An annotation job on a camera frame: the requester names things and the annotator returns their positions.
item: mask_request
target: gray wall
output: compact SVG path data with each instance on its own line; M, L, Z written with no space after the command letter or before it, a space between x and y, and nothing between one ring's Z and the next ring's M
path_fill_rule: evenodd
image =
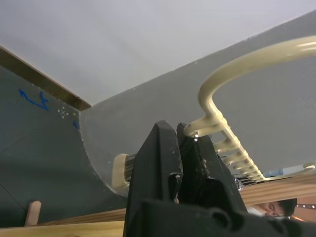
M316 35L315 11L82 112L82 137L92 165L109 182L115 155L137 152L156 121L175 127L203 115L198 89L216 68L256 49L310 35ZM264 172L316 160L315 89L316 59L304 59L230 82L214 101Z
M41 104L39 88L0 66L0 227L23 226L34 200L39 223L125 207L90 165L78 111L46 92L44 110L19 89Z

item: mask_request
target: cream-colored curved handle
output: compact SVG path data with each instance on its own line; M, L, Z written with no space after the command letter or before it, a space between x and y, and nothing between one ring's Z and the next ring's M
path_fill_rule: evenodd
M212 96L224 84L254 70L312 56L316 56L316 36L274 44L246 54L218 68L206 78L199 89L198 101L206 115L189 123L184 129L185 135L201 137L221 131L225 139L215 143L214 148L219 153L237 151L224 159L226 164L244 161L247 167L241 168L240 171L247 174L252 181L271 180L271 178L265 178L258 167L254 165L252 159L228 126L226 119L215 106ZM280 178L285 178L285 176L273 177L274 180Z

